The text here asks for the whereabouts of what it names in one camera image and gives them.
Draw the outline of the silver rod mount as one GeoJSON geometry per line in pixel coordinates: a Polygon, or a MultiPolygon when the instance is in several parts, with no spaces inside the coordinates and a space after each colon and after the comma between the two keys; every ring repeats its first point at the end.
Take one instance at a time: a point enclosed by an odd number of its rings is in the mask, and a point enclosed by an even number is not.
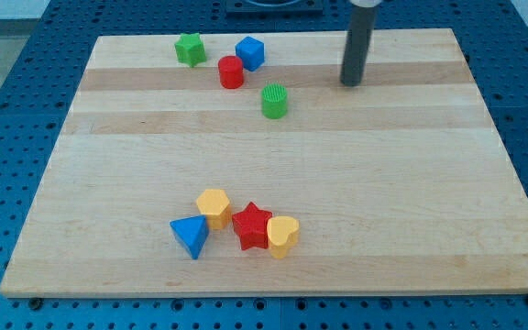
{"type": "Polygon", "coordinates": [[[349,2],[357,7],[376,7],[382,3],[382,0],[349,0],[349,2]]]}

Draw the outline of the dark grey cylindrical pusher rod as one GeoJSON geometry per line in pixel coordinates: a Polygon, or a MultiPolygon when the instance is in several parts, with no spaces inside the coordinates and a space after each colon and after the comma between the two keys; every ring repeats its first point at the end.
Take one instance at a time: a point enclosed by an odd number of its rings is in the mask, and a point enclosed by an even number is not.
{"type": "Polygon", "coordinates": [[[340,81],[344,86],[361,84],[378,7],[353,5],[346,33],[340,81]]]}

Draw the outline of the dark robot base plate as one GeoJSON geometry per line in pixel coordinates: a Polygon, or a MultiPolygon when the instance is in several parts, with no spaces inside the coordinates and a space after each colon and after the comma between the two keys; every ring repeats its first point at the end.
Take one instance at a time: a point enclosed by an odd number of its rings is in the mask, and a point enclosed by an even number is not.
{"type": "Polygon", "coordinates": [[[324,0],[224,0],[227,14],[321,13],[324,0]]]}

